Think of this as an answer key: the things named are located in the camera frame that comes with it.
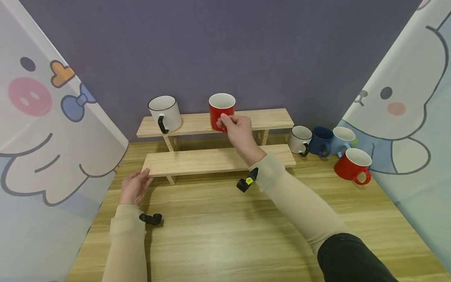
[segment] hand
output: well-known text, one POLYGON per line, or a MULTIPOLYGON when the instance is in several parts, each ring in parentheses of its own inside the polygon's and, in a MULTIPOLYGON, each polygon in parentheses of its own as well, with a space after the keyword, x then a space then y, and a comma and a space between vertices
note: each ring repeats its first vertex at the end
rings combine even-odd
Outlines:
POLYGON ((148 176, 148 168, 141 173, 140 171, 138 169, 122 180, 122 193, 120 195, 119 205, 131 204, 139 206, 141 204, 147 187, 153 181, 153 177, 148 176))
POLYGON ((248 166, 252 166, 266 156, 266 153, 255 143, 250 118, 221 114, 216 125, 227 128, 230 142, 248 166))

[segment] pink cheek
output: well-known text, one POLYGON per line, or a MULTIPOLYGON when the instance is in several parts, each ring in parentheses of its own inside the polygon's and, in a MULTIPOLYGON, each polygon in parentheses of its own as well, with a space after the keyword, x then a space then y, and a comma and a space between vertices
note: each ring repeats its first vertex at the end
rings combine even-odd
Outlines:
POLYGON ((406 108, 401 102, 393 102, 388 104, 387 111, 394 116, 402 116, 405 114, 406 108))
POLYGON ((8 96, 14 107, 29 116, 44 116, 52 109, 50 92, 28 77, 13 80, 8 86, 8 96))

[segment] mug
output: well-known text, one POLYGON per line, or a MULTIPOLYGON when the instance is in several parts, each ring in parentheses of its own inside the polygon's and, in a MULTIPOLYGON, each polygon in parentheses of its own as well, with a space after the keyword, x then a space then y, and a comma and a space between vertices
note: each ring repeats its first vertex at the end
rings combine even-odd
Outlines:
POLYGON ((335 173, 346 180, 353 180, 358 185, 365 185, 371 180, 371 174, 367 167, 371 165, 371 157, 357 148, 347 149, 334 166, 335 173), (357 175, 363 172, 366 175, 364 182, 357 179, 357 175))
POLYGON ((334 139, 331 143, 331 155, 342 156, 342 152, 351 148, 351 143, 355 139, 355 134, 352 130, 337 126, 332 130, 334 139))
POLYGON ((294 126, 288 137, 290 151, 302 157, 307 156, 309 152, 308 144, 312 140, 312 136, 312 131, 309 128, 301 125, 294 126))
POLYGON ((235 98, 227 93, 216 93, 208 100, 210 104, 210 125, 216 131, 227 132, 227 128, 221 128, 216 125, 216 122, 224 113, 231 116, 235 113, 235 98))
POLYGON ((174 97, 169 95, 157 96, 150 100, 147 107, 160 127, 161 133, 167 134, 182 125, 179 106, 174 97))
POLYGON ((333 138, 332 130, 324 126, 315 126, 308 149, 312 154, 327 157, 331 153, 331 141, 333 138))

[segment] shelf leg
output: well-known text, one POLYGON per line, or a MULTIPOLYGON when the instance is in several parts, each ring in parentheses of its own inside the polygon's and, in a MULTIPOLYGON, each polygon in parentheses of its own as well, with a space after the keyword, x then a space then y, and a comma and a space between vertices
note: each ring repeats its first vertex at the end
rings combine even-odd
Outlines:
POLYGON ((169 152, 179 150, 179 138, 177 136, 163 136, 166 146, 168 146, 169 152))
POLYGON ((175 184, 175 176, 166 176, 166 178, 169 180, 169 183, 171 183, 171 185, 175 184))
POLYGON ((268 140, 268 135, 269 135, 269 129, 257 131, 258 144, 261 146, 266 145, 266 141, 268 140))

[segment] wooden display stand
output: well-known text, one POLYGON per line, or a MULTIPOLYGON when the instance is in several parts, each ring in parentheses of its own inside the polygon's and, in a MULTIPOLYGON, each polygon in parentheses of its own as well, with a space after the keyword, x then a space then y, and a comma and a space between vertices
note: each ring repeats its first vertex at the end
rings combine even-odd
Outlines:
MULTIPOLYGON (((267 153, 273 153, 285 167, 293 167, 296 161, 287 144, 266 145, 270 129, 293 127, 293 121, 286 109, 237 111, 236 115, 247 116, 252 120, 252 130, 257 131, 257 143, 267 153)), ((136 135, 139 138, 163 137, 169 152, 151 153, 146 156, 143 169, 149 168, 149 175, 166 176, 175 184, 175 176, 228 171, 245 171, 247 165, 234 148, 179 151, 181 135, 218 133, 210 126, 210 115, 182 115, 182 125, 175 131, 163 134, 153 117, 144 117, 136 135)))

